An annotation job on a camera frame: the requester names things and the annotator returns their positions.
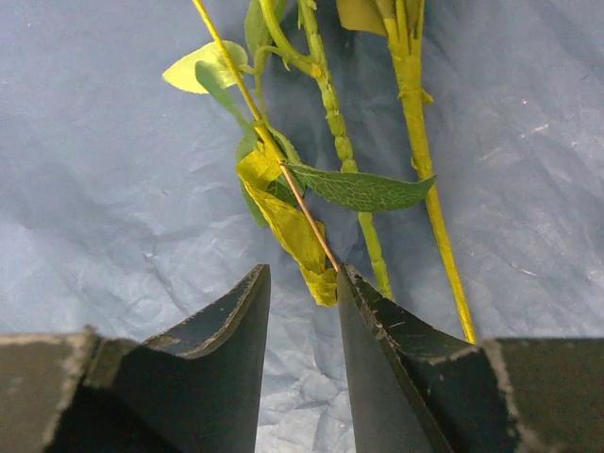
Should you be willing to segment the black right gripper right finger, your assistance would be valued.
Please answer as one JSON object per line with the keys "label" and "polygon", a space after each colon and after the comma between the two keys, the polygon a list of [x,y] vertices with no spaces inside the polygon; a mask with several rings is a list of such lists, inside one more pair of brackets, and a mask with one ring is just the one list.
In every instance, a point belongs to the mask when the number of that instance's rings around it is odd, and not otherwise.
{"label": "black right gripper right finger", "polygon": [[349,266],[338,308],[360,452],[599,452],[603,342],[469,344],[422,321]]}

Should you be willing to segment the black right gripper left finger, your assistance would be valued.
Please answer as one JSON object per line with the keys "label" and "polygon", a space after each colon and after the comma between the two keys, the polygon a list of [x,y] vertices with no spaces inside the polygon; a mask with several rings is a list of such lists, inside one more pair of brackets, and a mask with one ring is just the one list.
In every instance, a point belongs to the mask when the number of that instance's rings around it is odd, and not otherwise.
{"label": "black right gripper left finger", "polygon": [[91,327],[1,338],[5,452],[251,452],[271,274],[143,342]]}

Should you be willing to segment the blue wrapping paper sheet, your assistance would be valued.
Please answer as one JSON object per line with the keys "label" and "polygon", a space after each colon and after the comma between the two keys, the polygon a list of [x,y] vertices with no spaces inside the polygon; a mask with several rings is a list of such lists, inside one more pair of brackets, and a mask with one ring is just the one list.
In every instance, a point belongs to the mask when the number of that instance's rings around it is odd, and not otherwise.
{"label": "blue wrapping paper sheet", "polygon": [[[339,314],[256,225],[189,1],[1,5],[1,328],[146,339],[267,263],[256,448],[351,452]],[[603,333],[603,5],[429,1],[430,154],[477,334]]]}

